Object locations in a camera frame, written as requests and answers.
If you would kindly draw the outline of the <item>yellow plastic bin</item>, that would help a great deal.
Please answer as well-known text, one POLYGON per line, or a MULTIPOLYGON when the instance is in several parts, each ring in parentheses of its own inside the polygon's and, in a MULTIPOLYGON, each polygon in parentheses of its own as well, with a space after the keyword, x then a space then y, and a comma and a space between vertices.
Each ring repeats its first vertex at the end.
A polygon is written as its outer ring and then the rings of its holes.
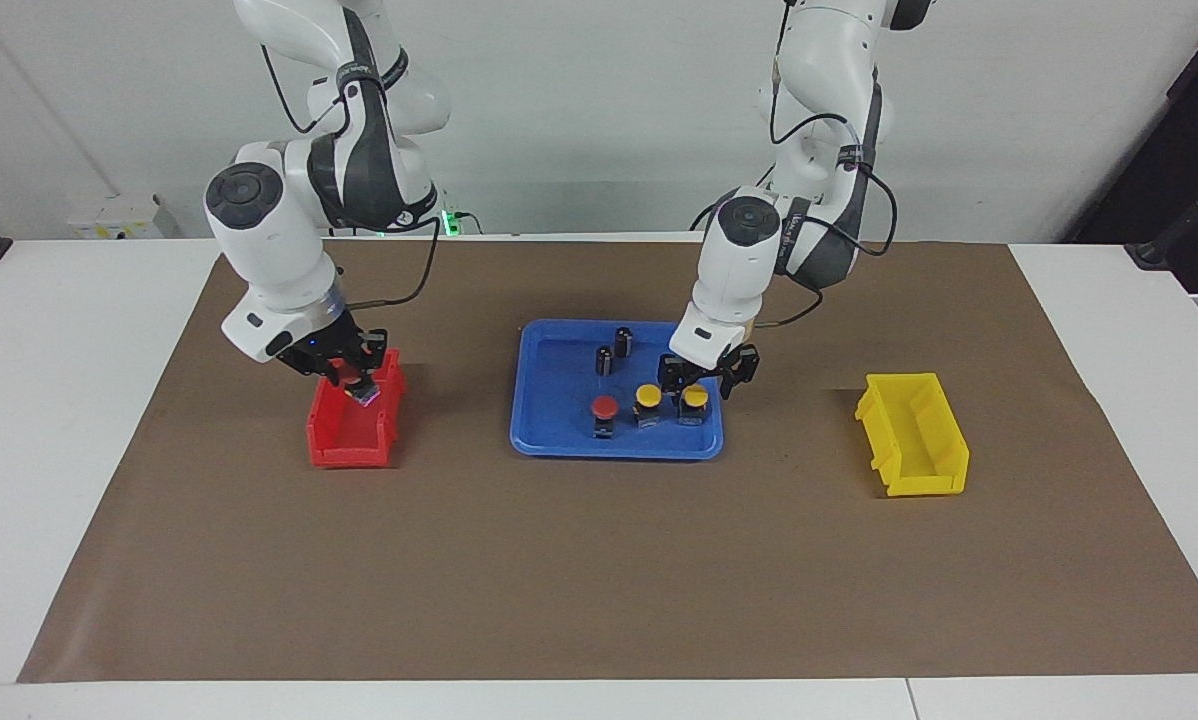
POLYGON ((854 418, 888 497, 957 496, 970 450, 934 373, 870 373, 854 418))

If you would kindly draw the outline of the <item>blue plastic tray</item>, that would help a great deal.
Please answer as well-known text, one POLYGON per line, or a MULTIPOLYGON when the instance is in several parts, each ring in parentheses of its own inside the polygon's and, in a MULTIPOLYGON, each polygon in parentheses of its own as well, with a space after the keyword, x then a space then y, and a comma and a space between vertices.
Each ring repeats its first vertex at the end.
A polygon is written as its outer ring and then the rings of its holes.
POLYGON ((724 407, 716 379, 704 379, 710 401, 698 426, 677 423, 671 398, 660 420, 640 430, 634 420, 639 386, 657 382, 659 357, 668 352, 672 322, 634 320, 536 319, 522 331, 509 438, 527 456, 583 456, 630 461, 708 461, 724 450, 724 407), (609 377, 595 374, 595 347, 611 346, 618 327, 634 332, 625 359, 615 357, 609 377), (611 395, 619 404, 613 438, 593 436, 589 405, 611 395))

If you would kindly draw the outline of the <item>white wall socket box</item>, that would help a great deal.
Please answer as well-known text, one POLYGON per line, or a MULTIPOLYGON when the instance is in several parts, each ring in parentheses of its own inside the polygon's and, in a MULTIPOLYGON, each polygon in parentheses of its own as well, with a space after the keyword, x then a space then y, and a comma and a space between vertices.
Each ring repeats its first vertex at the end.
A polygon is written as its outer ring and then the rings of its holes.
POLYGON ((179 232, 159 196, 117 195, 81 205, 68 214, 69 231, 81 240, 169 240, 179 232))

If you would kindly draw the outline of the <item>red plastic bin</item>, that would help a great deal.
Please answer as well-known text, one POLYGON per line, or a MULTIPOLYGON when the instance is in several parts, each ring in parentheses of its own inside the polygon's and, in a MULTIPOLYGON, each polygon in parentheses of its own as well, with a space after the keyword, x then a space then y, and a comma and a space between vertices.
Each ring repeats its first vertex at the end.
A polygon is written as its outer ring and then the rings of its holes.
POLYGON ((399 437, 399 405, 407 382, 398 347, 385 351, 373 373, 379 397, 363 406, 320 379, 305 424, 308 456, 316 468, 388 468, 399 437))

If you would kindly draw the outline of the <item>brown paper mat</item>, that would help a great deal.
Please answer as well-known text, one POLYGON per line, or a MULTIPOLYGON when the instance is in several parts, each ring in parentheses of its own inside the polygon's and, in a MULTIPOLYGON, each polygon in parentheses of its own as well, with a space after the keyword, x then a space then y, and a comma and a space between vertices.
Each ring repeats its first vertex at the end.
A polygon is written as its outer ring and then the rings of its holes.
POLYGON ((389 468, 305 450, 311 379, 238 353, 214 268, 22 682, 1198 673, 1198 580, 1005 246, 902 243, 756 335, 708 462, 509 444, 538 317, 680 313, 689 243, 453 242, 362 315, 389 468), (870 373, 934 373, 957 496, 888 497, 870 373))

